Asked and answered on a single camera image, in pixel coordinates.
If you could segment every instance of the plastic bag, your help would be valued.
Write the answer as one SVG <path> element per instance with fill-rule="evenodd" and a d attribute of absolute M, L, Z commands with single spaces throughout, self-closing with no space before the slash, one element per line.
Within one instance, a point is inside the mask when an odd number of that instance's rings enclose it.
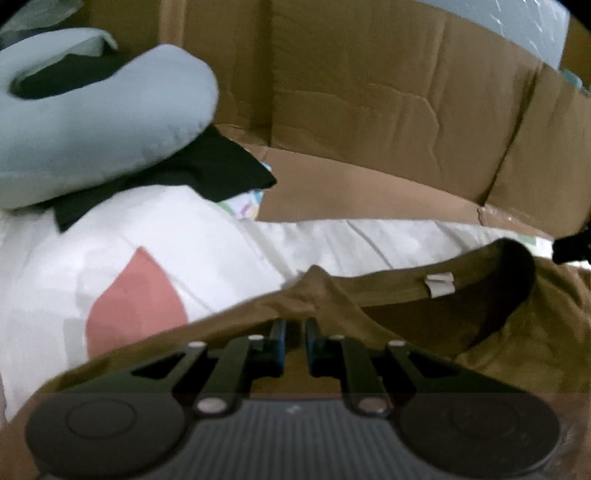
<path fill-rule="evenodd" d="M 51 27 L 76 13 L 82 5 L 83 0 L 31 0 L 0 28 L 0 34 Z"/>

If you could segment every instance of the black mount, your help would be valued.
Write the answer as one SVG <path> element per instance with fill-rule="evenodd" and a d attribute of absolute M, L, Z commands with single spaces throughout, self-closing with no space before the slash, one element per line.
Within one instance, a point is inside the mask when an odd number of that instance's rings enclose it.
<path fill-rule="evenodd" d="M 350 414 L 389 425 L 442 472 L 526 475 L 557 448 L 556 415 L 529 393 L 400 340 L 369 350 L 354 338 L 323 336 L 314 319 L 304 335 L 310 374 L 339 379 Z M 200 424 L 238 418 L 243 403 L 255 401 L 253 380 L 283 376 L 285 336 L 280 319 L 269 335 L 235 338 L 222 350 L 190 342 L 52 396 L 26 430 L 39 469 L 52 478 L 124 479 L 174 461 Z"/>

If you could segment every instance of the black fabric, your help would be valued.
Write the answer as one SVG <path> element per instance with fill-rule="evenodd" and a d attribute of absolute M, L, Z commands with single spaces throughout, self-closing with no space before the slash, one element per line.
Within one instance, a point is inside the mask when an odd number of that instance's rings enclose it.
<path fill-rule="evenodd" d="M 25 100 L 61 95 L 106 80 L 125 63 L 121 56 L 110 51 L 102 57 L 69 54 L 59 62 L 14 82 L 11 92 Z"/>
<path fill-rule="evenodd" d="M 144 171 L 44 202 L 53 207 L 64 232 L 92 207 L 114 194 L 149 185 L 188 185 L 202 197 L 221 202 L 253 189 L 267 189 L 275 177 L 240 145 L 210 125 L 188 146 Z"/>

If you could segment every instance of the screw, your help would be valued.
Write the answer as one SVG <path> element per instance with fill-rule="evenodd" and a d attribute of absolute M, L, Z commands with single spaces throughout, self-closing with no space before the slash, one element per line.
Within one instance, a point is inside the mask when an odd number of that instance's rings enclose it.
<path fill-rule="evenodd" d="M 205 348 L 207 344 L 205 342 L 200 342 L 199 340 L 196 342 L 189 342 L 187 344 L 189 348 Z"/>
<path fill-rule="evenodd" d="M 207 415 L 217 415 L 228 409 L 228 404 L 221 398 L 210 397 L 199 400 L 197 409 Z"/>
<path fill-rule="evenodd" d="M 380 415 L 388 409 L 388 403 L 379 397 L 365 397 L 357 406 L 362 412 L 374 415 Z"/>

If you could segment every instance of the cardboard box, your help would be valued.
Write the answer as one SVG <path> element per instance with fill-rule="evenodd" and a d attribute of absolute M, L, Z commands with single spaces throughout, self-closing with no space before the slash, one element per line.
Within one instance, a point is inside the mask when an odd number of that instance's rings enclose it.
<path fill-rule="evenodd" d="M 150 43 L 120 15 L 93 26 Z M 274 149 L 262 219 L 439 218 L 552 236 L 589 220 L 590 100 L 479 25 L 414 0 L 161 0 L 158 16 L 161 42 L 215 71 L 224 133 Z"/>

